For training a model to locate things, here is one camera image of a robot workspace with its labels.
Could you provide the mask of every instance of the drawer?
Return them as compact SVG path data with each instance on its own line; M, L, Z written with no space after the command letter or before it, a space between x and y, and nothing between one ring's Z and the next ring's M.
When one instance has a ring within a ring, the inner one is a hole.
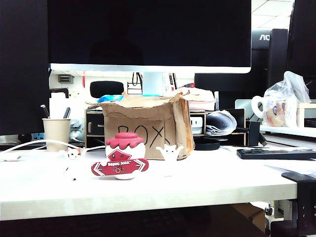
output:
M86 114L85 127L87 135L104 135L103 114Z

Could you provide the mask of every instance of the white shelf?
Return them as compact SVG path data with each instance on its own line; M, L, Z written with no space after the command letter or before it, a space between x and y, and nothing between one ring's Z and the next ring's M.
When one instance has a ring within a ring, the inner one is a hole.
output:
M260 131L316 137L316 128L313 127L270 127L261 125Z
M292 147L308 147L310 149L316 150L316 142L311 140L306 140L306 137L295 136L294 138L292 135L287 134L279 134L279 133L271 133L265 134L265 138L268 141L268 144L273 143L276 146L292 146Z

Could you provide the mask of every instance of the white cable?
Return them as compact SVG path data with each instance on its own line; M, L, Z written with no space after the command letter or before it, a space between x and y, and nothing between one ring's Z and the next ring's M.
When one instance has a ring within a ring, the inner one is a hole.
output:
M78 140L78 139L75 138L75 137L72 137L71 139L74 140L75 142L82 142L82 143L84 143L84 141Z
M26 152L20 154L17 159L20 159L21 156L25 155L26 153L29 153L29 152L32 152L32 151L35 151L35 150L39 150L39 149L42 149L42 148L45 148L45 147L47 147L47 145L42 146L42 147L37 147L37 148L31 149L31 150L28 150L28 151L26 151Z
M71 144L69 144L69 143L65 143L65 142L61 142L61 141L57 141L57 140L44 139L44 140L38 140L38 141L27 142L27 143L24 143L24 144L15 146L15 147L11 147L11 148L9 148L9 149L7 149L7 150L5 150L5 151L0 152L0 155L5 154L5 153L8 153L8 152L10 152L10 151L13 151L13 150L15 150L15 149L18 149L18 148L20 148L20 147L24 147L24 146L27 146L27 145L30 145L30 144L34 144L34 143L42 143L42 142L58 143L58 144L65 145L65 146L68 146L68 147L71 147L71 148L80 149L80 147L71 145ZM31 152L31 151L34 151L34 150L38 150L38 149L41 149L41 148L44 148L44 147L46 147L46 145L45 145L45 146L42 146L42 147L34 148L34 149L32 149L32 150L29 150L29 151L26 151L26 152L20 154L19 157L18 157L18 159L19 159L22 155L24 155L25 153L28 153L28 152ZM105 146L98 146L98 147L86 148L86 149L83 150L83 155L85 155L85 153L86 153L87 151L96 150L96 149L100 149L100 148L105 148Z
M76 147L74 145L71 145L69 143L66 143L66 142L61 142L61 141L56 141L56 140L50 140L50 139L44 139L44 140L38 140L38 141L32 141L32 142L27 142L27 143L23 143L21 145L18 145L18 146L15 146L15 147L11 147L3 152L0 152L0 155L1 154L4 154L4 153L8 153L10 151L13 151L15 149L18 149L20 147L24 147L24 146L27 146L27 145L30 145L30 144L34 144L34 143L41 143L41 142L50 142L50 143L58 143L58 144L61 144L61 145L65 145L65 146L68 146L68 147L71 147L71 148L75 148L75 149L78 149L79 147Z

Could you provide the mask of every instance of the cardboard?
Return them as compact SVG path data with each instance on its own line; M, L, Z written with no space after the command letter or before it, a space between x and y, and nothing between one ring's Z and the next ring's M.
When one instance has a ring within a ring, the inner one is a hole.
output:
M265 232L265 211L250 203L232 204L232 207L252 222L262 232Z
M181 87L171 92L182 94L182 98L189 101L190 110L207 110L213 111L215 107L215 99L213 93L210 90L203 90L195 87Z
M118 132L136 132L145 139L146 159L163 159L156 147L183 146L178 159L194 149L188 101L174 97L124 95L122 101L102 102L105 140Z

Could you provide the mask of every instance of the black office chair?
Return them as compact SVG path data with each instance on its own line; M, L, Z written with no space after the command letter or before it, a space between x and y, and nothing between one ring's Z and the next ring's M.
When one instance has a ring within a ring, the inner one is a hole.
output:
M93 81L90 84L90 94L94 98L100 98L104 95L121 95L124 91L124 85L119 81Z

